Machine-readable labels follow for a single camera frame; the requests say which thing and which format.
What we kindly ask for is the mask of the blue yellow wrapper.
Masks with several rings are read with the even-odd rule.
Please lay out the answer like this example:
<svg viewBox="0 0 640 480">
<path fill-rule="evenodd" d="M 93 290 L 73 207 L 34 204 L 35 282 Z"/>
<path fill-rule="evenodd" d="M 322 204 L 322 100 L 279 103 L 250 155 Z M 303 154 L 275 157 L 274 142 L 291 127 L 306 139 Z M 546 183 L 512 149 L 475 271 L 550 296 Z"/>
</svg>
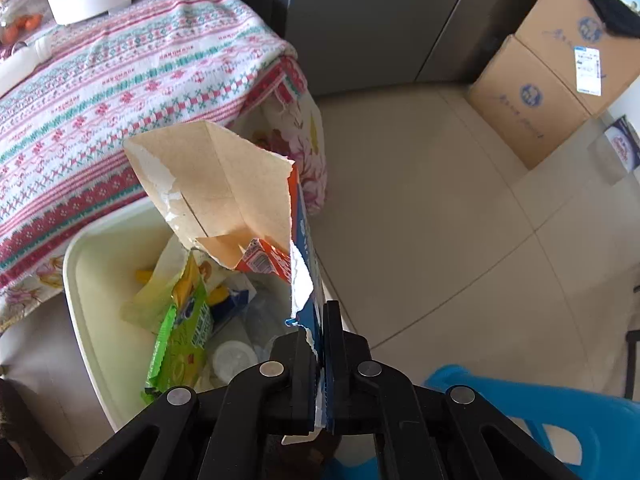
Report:
<svg viewBox="0 0 640 480">
<path fill-rule="evenodd" d="M 249 302 L 249 289 L 229 288 L 225 284 L 213 289 L 206 298 L 206 304 L 213 320 L 213 329 L 221 330 Z"/>
</svg>

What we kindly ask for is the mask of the glass jar with lid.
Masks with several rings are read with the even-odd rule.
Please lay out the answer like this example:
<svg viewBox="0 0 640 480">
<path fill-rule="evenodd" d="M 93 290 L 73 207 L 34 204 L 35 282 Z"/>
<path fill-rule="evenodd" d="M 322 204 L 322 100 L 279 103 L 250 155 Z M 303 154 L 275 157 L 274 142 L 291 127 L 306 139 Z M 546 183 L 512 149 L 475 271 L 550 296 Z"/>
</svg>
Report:
<svg viewBox="0 0 640 480">
<path fill-rule="evenodd" d="M 25 47 L 53 21 L 48 0 L 1 0 L 1 59 Z"/>
</svg>

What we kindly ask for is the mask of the dark grey refrigerator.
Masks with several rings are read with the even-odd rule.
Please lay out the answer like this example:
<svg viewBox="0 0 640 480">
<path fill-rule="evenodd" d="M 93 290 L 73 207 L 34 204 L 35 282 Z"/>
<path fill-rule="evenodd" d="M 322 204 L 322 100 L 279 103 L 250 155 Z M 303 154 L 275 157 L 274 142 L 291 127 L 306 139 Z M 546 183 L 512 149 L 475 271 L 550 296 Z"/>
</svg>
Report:
<svg viewBox="0 0 640 480">
<path fill-rule="evenodd" d="M 471 82 L 537 0 L 243 0 L 295 48 L 310 91 L 329 96 Z"/>
</svg>

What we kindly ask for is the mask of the white plastic drink bottle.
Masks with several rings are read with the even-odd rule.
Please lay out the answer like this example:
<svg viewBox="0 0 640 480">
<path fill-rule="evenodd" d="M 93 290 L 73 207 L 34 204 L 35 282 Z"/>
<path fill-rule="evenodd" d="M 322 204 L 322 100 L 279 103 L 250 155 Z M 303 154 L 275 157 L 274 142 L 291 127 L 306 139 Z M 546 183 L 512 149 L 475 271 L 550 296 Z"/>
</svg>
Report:
<svg viewBox="0 0 640 480">
<path fill-rule="evenodd" d="M 226 386 L 243 370 L 268 361 L 276 339 L 291 332 L 291 327 L 271 315 L 235 316 L 206 344 L 206 363 L 195 390 Z"/>
</svg>

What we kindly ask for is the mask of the blue plastic stool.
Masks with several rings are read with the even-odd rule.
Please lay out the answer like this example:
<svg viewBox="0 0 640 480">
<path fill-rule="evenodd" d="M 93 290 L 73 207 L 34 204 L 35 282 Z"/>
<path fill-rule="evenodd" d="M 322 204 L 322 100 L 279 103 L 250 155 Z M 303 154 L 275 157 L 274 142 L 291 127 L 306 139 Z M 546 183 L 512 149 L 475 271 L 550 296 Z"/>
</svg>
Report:
<svg viewBox="0 0 640 480">
<path fill-rule="evenodd" d="M 506 382 L 446 365 L 421 387 L 465 385 L 574 472 L 572 479 L 635 479 L 639 475 L 638 403 L 571 388 Z"/>
</svg>

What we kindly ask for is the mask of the red milk drink can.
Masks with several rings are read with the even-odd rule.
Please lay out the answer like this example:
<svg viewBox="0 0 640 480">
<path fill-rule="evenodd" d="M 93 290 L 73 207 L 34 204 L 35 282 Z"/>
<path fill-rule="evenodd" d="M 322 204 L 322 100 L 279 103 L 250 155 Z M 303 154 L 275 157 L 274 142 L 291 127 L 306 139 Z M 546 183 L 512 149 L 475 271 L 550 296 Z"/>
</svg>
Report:
<svg viewBox="0 0 640 480">
<path fill-rule="evenodd" d="M 51 39 L 40 37 L 1 62 L 0 96 L 7 94 L 51 57 Z"/>
</svg>

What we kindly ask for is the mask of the patterned striped tablecloth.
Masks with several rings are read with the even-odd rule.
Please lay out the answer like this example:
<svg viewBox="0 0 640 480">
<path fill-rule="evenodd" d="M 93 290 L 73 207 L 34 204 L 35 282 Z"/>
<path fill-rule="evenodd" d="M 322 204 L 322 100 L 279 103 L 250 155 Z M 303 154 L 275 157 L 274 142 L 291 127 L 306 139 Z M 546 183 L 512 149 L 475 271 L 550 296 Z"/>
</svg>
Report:
<svg viewBox="0 0 640 480">
<path fill-rule="evenodd" d="M 141 196 L 122 149 L 130 136 L 225 125 L 307 88 L 294 48 L 241 0 L 136 0 L 50 39 L 50 60 L 1 100 L 3 287 Z"/>
</svg>

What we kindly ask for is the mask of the lower cardboard box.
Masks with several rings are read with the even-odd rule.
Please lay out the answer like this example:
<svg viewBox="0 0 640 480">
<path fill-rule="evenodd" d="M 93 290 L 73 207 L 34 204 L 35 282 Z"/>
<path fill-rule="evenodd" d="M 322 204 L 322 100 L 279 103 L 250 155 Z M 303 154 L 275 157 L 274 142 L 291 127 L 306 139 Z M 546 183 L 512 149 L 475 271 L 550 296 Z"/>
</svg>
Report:
<svg viewBox="0 0 640 480">
<path fill-rule="evenodd" d="M 589 119 L 561 79 L 513 35 L 472 84 L 468 101 L 529 170 Z"/>
</svg>

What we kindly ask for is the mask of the yellow transparent snack bag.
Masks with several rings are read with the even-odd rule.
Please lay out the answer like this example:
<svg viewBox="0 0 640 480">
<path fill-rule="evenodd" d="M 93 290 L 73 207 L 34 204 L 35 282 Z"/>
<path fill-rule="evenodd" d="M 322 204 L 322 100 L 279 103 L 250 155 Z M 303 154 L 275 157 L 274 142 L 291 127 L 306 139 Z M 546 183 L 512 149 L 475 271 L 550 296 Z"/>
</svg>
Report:
<svg viewBox="0 0 640 480">
<path fill-rule="evenodd" d="M 134 278 L 142 289 L 120 307 L 119 316 L 154 335 L 168 311 L 171 296 L 176 294 L 179 301 L 183 300 L 192 280 L 202 279 L 206 298 L 221 284 L 234 289 L 249 289 L 250 302 L 256 296 L 255 286 L 244 274 L 224 268 L 199 249 L 188 252 L 175 235 L 168 240 L 154 268 L 137 270 Z"/>
</svg>

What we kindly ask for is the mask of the torn blue white carton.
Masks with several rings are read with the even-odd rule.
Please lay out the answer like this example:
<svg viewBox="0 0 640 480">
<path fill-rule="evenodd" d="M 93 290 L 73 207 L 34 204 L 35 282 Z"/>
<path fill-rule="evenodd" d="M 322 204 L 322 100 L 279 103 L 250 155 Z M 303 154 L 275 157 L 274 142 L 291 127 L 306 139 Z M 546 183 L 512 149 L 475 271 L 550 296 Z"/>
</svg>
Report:
<svg viewBox="0 0 640 480">
<path fill-rule="evenodd" d="M 300 284 L 296 231 L 306 206 L 296 163 L 212 122 L 141 133 L 125 144 L 134 173 L 188 252 L 199 249 L 230 271 Z M 316 330 L 300 326 L 307 344 Z"/>
</svg>

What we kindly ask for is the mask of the black bag on box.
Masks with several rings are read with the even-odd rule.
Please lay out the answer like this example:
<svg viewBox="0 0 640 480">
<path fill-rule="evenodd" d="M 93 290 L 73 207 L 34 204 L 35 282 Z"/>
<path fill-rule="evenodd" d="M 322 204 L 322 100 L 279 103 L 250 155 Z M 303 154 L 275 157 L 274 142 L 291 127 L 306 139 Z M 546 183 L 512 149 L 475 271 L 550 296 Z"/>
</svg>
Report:
<svg viewBox="0 0 640 480">
<path fill-rule="evenodd" d="M 603 22 L 606 30 L 614 36 L 640 38 L 640 16 L 622 0 L 588 0 Z"/>
</svg>

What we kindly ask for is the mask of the upper cardboard box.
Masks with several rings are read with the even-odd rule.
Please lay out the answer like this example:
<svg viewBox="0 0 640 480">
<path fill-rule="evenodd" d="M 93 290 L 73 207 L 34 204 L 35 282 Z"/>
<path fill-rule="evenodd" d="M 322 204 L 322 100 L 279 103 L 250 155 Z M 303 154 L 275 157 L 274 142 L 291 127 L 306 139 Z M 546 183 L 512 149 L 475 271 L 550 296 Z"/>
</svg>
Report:
<svg viewBox="0 0 640 480">
<path fill-rule="evenodd" d="M 602 114 L 639 76 L 639 41 L 609 34 L 588 0 L 537 0 L 515 37 L 525 44 L 592 116 Z M 575 52 L 600 54 L 600 81 L 578 88 Z"/>
</svg>

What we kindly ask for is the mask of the white plastic trash bin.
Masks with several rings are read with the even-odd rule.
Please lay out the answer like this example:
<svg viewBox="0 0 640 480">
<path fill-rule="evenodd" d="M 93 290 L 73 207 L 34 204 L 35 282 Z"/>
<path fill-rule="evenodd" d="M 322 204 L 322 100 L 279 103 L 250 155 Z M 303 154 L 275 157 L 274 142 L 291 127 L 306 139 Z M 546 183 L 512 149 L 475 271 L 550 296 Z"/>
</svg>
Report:
<svg viewBox="0 0 640 480">
<path fill-rule="evenodd" d="M 66 250 L 67 307 L 94 392 L 114 430 L 145 407 L 141 393 L 156 341 L 153 333 L 123 321 L 119 309 L 142 289 L 134 272 L 154 266 L 173 235 L 144 198 L 86 226 Z M 243 272 L 256 296 L 237 315 L 271 315 L 291 333 L 300 326 L 316 330 L 324 290 L 305 217 L 298 220 L 296 236 L 295 261 L 307 267 L 308 276 L 290 286 L 274 275 Z"/>
</svg>

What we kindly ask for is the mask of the green snack wrapper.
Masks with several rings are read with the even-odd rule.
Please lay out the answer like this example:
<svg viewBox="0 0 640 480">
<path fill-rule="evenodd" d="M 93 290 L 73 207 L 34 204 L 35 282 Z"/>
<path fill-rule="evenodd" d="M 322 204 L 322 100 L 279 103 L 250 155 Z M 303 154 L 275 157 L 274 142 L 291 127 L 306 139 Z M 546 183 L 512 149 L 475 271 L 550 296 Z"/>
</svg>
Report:
<svg viewBox="0 0 640 480">
<path fill-rule="evenodd" d="M 196 385 L 205 367 L 205 346 L 212 333 L 206 289 L 198 278 L 183 300 L 179 301 L 176 294 L 171 296 L 141 393 L 145 404 L 171 388 Z"/>
</svg>

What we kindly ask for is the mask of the cardboard box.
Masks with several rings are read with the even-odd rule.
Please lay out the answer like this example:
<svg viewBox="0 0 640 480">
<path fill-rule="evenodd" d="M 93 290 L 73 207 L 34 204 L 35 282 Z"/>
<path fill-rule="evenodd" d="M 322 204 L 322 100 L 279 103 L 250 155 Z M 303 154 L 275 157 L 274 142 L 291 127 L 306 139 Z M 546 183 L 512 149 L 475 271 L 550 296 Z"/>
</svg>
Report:
<svg viewBox="0 0 640 480">
<path fill-rule="evenodd" d="M 589 119 L 561 79 L 513 35 L 472 84 L 468 101 L 529 170 Z"/>
<path fill-rule="evenodd" d="M 515 37 L 525 44 L 592 116 L 602 114 L 639 76 L 639 41 L 609 34 L 588 0 L 537 0 Z M 600 54 L 600 81 L 578 88 L 575 52 Z"/>
</svg>

